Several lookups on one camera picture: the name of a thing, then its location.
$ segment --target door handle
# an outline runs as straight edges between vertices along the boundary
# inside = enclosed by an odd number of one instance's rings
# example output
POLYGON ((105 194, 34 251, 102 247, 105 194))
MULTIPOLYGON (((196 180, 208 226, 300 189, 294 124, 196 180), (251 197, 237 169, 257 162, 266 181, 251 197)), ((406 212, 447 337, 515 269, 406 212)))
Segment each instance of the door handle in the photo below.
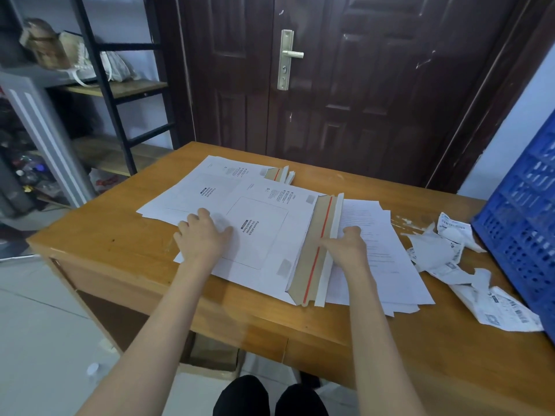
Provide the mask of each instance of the door handle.
POLYGON ((277 89, 289 90, 289 73, 291 58, 304 58, 305 53, 293 51, 293 37, 295 32, 290 29, 281 30, 281 46, 279 56, 279 70, 277 72, 277 89))

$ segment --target dark brown door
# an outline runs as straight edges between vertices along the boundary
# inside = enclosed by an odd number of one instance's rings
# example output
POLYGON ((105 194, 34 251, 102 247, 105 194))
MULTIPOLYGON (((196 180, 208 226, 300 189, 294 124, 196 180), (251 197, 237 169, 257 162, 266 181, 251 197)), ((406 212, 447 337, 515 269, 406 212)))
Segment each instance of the dark brown door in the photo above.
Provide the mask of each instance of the dark brown door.
POLYGON ((274 0, 179 0, 198 141, 264 154, 274 0))
POLYGON ((267 153, 419 185, 516 1, 275 0, 267 153))

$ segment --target barcode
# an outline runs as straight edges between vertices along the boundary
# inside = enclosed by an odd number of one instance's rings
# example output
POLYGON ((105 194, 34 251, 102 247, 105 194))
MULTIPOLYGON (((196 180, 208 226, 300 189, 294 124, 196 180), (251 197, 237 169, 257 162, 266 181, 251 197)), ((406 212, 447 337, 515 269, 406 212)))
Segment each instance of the barcode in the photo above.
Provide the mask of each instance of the barcode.
POLYGON ((495 324, 496 326, 500 326, 501 324, 499 324, 499 321, 497 321, 497 318, 495 315, 492 314, 485 314, 487 320, 489 322, 491 322, 492 324, 495 324))
POLYGON ((515 310, 515 314, 517 314, 517 317, 521 321, 521 323, 530 322, 528 321, 528 318, 524 316, 524 313, 522 312, 522 310, 518 309, 518 304, 514 300, 509 299, 509 303, 510 303, 510 306, 513 307, 513 309, 515 310))

